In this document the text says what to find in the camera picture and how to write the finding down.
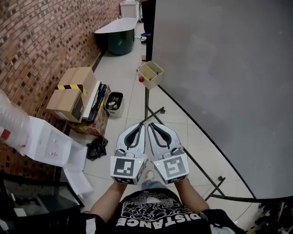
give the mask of small cardboard box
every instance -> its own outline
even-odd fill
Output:
[[[46,109],[58,119],[81,122],[96,82],[90,67],[67,69]]]
[[[73,129],[76,133],[79,134],[94,135],[97,137],[103,136],[106,131],[106,126],[109,117],[108,112],[104,109],[104,104],[106,103],[106,100],[110,92],[110,87],[109,85],[107,85],[105,97],[103,99],[103,102],[101,103],[95,122],[92,123],[84,120],[81,123],[69,122],[68,124],[70,125],[71,129]]]

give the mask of bathtub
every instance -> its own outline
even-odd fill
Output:
[[[136,23],[135,18],[121,18],[96,30],[95,33],[107,35],[108,51],[115,55],[124,55],[133,49]]]

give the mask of tiled floor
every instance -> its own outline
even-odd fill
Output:
[[[137,35],[143,32],[143,25],[138,23],[136,27]],[[99,63],[95,76],[104,84],[109,84],[112,91],[119,91],[124,94],[124,112],[122,118],[109,118],[105,138],[109,141],[106,150],[107,155],[96,159],[95,161],[86,161],[84,173],[94,188],[94,192],[85,195],[83,202],[84,210],[90,210],[91,206],[112,184],[110,177],[110,156],[114,154],[117,138],[126,128],[134,125],[144,119],[144,86],[138,82],[136,68],[141,64],[141,55],[145,54],[146,46],[141,45],[139,40],[135,41],[134,49],[131,53],[113,57],[106,53]],[[205,137],[201,130],[177,107],[171,99],[169,99],[159,88],[150,90],[149,105],[151,109],[157,110],[162,106],[165,107],[166,113],[160,114],[160,119],[173,129],[179,136],[181,143],[189,150],[191,155],[209,174],[209,176],[218,183],[218,177],[226,177],[225,182],[221,185],[221,189],[228,196],[251,197],[249,191],[239,179],[237,174],[231,168],[229,163],[222,157],[213,144]],[[92,141],[93,137],[72,133],[71,136],[78,142],[86,144]],[[148,137],[146,137],[146,151],[150,157],[152,155]],[[189,180],[192,186],[203,196],[206,197],[213,187],[208,179],[200,172],[200,170],[190,160]],[[152,165],[148,162],[147,169],[142,175],[139,185],[128,186],[124,196],[140,190],[145,173],[151,169]],[[177,193],[174,184],[168,187]],[[228,216],[235,221],[250,206],[250,203],[231,202],[216,198],[208,200],[211,208],[220,208],[226,211]],[[237,223],[247,228],[250,226],[249,219],[254,214],[257,206],[251,206],[245,215],[242,215]]]

